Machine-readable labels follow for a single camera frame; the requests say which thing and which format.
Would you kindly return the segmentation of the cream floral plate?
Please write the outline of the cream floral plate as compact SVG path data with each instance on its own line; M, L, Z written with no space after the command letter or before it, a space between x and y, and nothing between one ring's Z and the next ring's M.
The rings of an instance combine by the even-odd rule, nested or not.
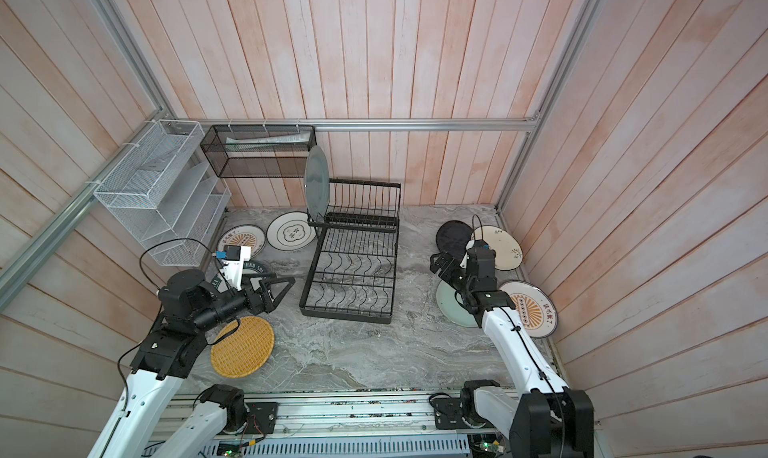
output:
M484 225L476 228L466 245L469 250L477 240L484 241L488 248L496 253L495 268L500 271L512 271L523 262L523 251L519 243L503 229Z

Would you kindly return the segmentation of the black wire dish rack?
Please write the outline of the black wire dish rack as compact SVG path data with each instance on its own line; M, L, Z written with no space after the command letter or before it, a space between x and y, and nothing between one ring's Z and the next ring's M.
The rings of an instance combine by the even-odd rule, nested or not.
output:
M304 316L391 323L400 205L398 183L330 181L328 203L308 213L318 243L299 302Z

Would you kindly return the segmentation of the large teal green plate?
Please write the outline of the large teal green plate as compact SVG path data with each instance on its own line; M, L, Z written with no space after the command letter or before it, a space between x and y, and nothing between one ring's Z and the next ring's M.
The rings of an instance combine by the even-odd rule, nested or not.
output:
M316 223L324 222L330 202L330 175L326 155L320 146L314 146L309 151L304 188L309 218Z

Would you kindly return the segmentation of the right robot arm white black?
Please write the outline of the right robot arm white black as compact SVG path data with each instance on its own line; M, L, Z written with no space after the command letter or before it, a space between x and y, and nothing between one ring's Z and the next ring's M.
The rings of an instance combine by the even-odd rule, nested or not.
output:
M535 346L514 300L499 288L496 253L478 240L466 256L461 265L447 252L434 254L430 271L454 290L459 305L490 338L517 399L493 380L468 381L461 390L463 419L501 432L506 457L593 457L592 401L558 376Z

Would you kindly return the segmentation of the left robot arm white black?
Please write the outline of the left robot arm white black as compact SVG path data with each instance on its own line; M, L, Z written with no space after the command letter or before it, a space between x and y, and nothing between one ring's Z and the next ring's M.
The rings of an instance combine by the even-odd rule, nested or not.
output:
M207 333L230 321L242 331L240 313L273 312L294 286L292 277L266 275L253 290L219 291L199 269L175 274L160 288L161 310L144 340L131 349L124 391L93 445L93 457L140 457L151 435L200 354ZM186 421L156 451L158 457L196 457L220 433L243 434L250 411L245 394L229 385L205 389Z

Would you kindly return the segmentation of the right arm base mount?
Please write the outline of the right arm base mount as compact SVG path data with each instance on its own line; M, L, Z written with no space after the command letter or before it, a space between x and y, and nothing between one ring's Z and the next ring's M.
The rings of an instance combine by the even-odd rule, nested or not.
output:
M434 424L438 430L491 428L490 421L482 418L474 405L474 392L481 387L499 387L495 380L471 380L464 383L458 397L437 392L427 399L433 410Z

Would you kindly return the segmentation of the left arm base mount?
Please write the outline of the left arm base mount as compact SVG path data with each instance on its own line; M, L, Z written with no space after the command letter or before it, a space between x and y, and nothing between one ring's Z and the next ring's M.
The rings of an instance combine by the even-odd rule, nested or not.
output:
M202 407L211 404L224 413L224 434L274 433L279 404L270 401L247 401L242 389L216 384L201 392L193 401L193 414L203 411Z

